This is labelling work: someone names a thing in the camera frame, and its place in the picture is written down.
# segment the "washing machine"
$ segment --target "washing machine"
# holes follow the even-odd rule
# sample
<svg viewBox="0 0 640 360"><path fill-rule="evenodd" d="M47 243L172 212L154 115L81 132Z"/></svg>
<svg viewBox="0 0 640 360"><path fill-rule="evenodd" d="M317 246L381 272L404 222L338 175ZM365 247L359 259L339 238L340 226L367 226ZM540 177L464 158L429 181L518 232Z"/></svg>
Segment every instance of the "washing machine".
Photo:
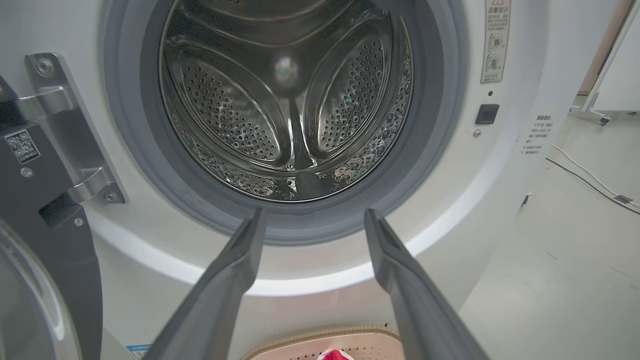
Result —
<svg viewBox="0 0 640 360"><path fill-rule="evenodd" d="M15 230L24 243L5 252L20 248L49 273L74 354L96 358L104 326L140 356L262 208L260 268L228 355L239 359L299 332L397 328L374 280L369 208L459 309L527 196L614 4L2 8L2 146L16 175L6 185L27 186L5 193L3 218L30 233ZM49 173L54 165L62 170ZM28 221L15 211L22 191L40 194ZM86 240L36 232L63 228ZM71 252L74 271L64 268Z"/></svg>

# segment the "door hinge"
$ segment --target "door hinge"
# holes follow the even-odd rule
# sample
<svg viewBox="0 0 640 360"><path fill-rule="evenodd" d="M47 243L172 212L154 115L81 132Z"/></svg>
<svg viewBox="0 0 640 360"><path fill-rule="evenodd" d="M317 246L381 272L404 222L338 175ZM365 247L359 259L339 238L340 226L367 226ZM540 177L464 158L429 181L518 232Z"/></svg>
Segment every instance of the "door hinge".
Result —
<svg viewBox="0 0 640 360"><path fill-rule="evenodd" d="M96 198L105 205L124 204L64 59L54 53L31 54L24 64L36 95L17 97L0 77L0 127L38 123L74 183L67 193L76 203Z"/></svg>

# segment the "sticker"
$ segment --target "sticker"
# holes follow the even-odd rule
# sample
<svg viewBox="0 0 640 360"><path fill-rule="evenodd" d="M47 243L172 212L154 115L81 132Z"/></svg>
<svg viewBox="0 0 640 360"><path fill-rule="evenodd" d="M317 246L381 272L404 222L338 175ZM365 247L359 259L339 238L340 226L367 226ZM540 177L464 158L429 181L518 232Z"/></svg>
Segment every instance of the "sticker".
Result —
<svg viewBox="0 0 640 360"><path fill-rule="evenodd" d="M533 126L525 135L524 145L520 149L520 155L535 155L546 144L546 139L551 135L554 124L550 115L538 115Z"/></svg>
<svg viewBox="0 0 640 360"><path fill-rule="evenodd" d="M4 139L6 143L9 144L9 147L11 147L13 155L15 155L20 164L26 164L40 157L38 148L33 143L28 131L20 130L17 133L5 136Z"/></svg>
<svg viewBox="0 0 640 360"><path fill-rule="evenodd" d="M147 353L147 351L149 351L150 348L151 348L151 344L148 344L148 345L131 345L131 346L127 347L127 349L129 351L131 351L133 356L135 356L136 359L138 359L138 360L142 360L142 357Z"/></svg>
<svg viewBox="0 0 640 360"><path fill-rule="evenodd" d="M486 31L481 84L502 81L507 60L511 0L486 0Z"/></svg>

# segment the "floor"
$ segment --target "floor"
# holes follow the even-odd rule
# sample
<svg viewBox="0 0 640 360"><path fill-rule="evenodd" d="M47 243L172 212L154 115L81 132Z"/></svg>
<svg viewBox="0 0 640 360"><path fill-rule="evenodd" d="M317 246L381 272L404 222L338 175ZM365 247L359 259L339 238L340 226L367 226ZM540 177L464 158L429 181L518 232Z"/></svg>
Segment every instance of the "floor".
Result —
<svg viewBox="0 0 640 360"><path fill-rule="evenodd" d="M569 116L556 145L640 199L640 117ZM559 151L549 157L587 178ZM461 315L493 360L638 359L640 215L543 165Z"/></svg>

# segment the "red cloth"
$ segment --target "red cloth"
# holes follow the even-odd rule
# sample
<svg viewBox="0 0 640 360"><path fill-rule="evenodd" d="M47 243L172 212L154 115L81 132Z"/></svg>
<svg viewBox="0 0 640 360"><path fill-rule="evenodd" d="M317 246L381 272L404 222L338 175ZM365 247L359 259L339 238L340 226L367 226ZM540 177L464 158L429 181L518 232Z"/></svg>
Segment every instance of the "red cloth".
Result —
<svg viewBox="0 0 640 360"><path fill-rule="evenodd" d="M324 356L323 360L350 360L340 353L340 350L331 350Z"/></svg>

